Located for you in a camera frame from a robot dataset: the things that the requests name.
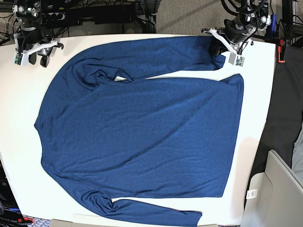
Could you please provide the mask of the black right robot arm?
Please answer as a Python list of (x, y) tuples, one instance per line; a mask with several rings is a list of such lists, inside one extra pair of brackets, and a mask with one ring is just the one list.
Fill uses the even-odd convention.
[(12, 10), (20, 26), (20, 31), (13, 34), (16, 47), (13, 63), (34, 65), (37, 56), (41, 56), (40, 65), (46, 68), (53, 48), (63, 49), (64, 45), (42, 25), (41, 1), (18, 0)]

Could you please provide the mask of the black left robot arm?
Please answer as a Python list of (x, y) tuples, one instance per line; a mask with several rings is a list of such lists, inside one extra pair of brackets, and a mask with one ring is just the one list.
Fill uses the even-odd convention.
[(265, 31), (272, 24), (272, 17), (269, 13), (269, 3), (267, 0), (239, 0), (237, 6), (236, 1), (230, 0), (230, 5), (235, 9), (232, 11), (227, 6), (226, 1), (222, 0), (221, 4), (226, 12), (234, 15), (232, 20), (225, 19), (224, 26), (220, 28), (202, 29), (202, 33), (219, 35), (218, 38), (213, 35), (209, 52), (211, 55), (219, 55), (228, 50), (223, 41), (237, 53), (242, 54), (245, 47), (252, 40), (253, 36), (260, 31)]

